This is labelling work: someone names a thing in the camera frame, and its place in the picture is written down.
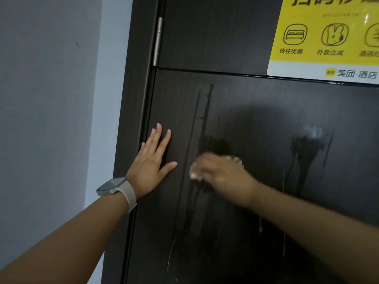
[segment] person's left arm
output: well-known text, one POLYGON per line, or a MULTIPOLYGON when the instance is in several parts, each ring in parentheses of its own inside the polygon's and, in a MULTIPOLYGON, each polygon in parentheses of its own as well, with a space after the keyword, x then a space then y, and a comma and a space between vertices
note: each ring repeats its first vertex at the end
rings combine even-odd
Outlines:
MULTIPOLYGON (((170 162, 159 170, 171 138, 168 130, 158 146, 161 133, 158 124, 126 175, 137 199, 152 191, 177 165, 170 162)), ((128 202, 120 192, 100 197, 3 268, 0 283, 87 283, 109 236, 128 210, 128 202)))

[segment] door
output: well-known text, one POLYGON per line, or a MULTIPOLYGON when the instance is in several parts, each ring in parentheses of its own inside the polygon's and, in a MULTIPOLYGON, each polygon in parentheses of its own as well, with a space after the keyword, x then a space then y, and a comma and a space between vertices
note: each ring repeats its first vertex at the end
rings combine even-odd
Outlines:
POLYGON ((266 76, 282 0, 166 0, 148 128, 178 166, 136 212, 128 283, 341 283, 189 168, 239 157, 259 181, 379 225, 378 88, 266 76))

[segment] sign with chinese text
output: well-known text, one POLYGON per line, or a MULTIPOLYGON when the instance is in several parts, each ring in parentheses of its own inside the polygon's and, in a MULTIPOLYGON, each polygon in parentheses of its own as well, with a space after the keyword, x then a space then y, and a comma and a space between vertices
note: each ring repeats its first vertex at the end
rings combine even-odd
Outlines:
POLYGON ((379 0, 283 0, 267 75, 379 84, 379 0))

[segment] watch strap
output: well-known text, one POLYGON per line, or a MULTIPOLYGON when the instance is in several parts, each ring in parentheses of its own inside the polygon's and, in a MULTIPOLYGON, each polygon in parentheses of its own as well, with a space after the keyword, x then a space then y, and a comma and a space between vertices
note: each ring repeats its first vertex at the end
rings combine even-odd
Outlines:
POLYGON ((132 211, 137 205, 136 194, 133 187, 131 187, 129 181, 124 181, 119 187, 116 188, 116 191, 120 191, 126 198, 129 204, 129 211, 132 211))

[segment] sign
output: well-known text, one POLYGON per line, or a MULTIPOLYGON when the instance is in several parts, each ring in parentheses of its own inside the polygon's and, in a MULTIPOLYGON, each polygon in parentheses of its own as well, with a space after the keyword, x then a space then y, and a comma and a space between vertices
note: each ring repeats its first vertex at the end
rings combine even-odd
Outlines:
POLYGON ((379 84, 379 0, 283 0, 267 75, 379 84))

